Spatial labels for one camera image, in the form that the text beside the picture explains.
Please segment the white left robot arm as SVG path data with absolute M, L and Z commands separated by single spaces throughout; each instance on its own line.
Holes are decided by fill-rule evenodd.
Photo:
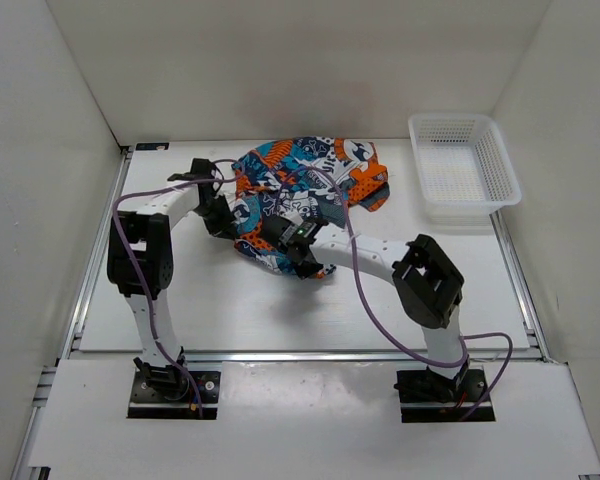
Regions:
M 146 384 L 168 401 L 187 399 L 198 412 L 202 398 L 189 372 L 169 311 L 167 288 L 174 274 L 171 232 L 189 213 L 209 235 L 237 237 L 220 187 L 229 180 L 216 162 L 173 174 L 164 188 L 121 196 L 114 202 L 108 240 L 107 277 L 131 308 L 142 346 L 134 360 Z

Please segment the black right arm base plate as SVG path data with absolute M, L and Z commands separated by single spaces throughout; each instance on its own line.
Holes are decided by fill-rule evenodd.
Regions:
M 394 389 L 403 423 L 496 421 L 490 397 L 480 402 L 487 390 L 482 369 L 469 369 L 458 385 L 428 369 L 399 370 Z

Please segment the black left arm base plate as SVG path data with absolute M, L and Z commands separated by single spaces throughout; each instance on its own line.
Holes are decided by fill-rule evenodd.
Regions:
M 183 375 L 169 365 L 153 367 L 139 358 L 131 387 L 129 419 L 215 420 L 221 372 L 194 371 Z

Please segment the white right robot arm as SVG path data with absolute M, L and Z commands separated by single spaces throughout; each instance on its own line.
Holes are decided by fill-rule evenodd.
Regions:
M 289 258 L 301 278 L 333 265 L 350 269 L 357 287 L 362 273 L 394 287 L 426 345 L 426 354 L 417 357 L 425 371 L 396 388 L 425 402 L 447 403 L 461 395 L 469 365 L 459 324 L 464 277 L 432 237 L 420 234 L 403 242 L 353 237 L 323 219 L 296 224 L 279 216 L 263 226 L 262 235 Z

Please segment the colourful patterned shorts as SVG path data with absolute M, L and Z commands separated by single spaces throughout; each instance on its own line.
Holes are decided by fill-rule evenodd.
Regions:
M 232 165 L 238 180 L 232 213 L 234 248 L 277 274 L 295 274 L 291 261 L 262 235 L 265 218 L 278 214 L 297 221 L 323 218 L 345 226 L 336 184 L 349 207 L 369 212 L 390 196 L 387 167 L 369 141 L 305 136 L 264 143 Z

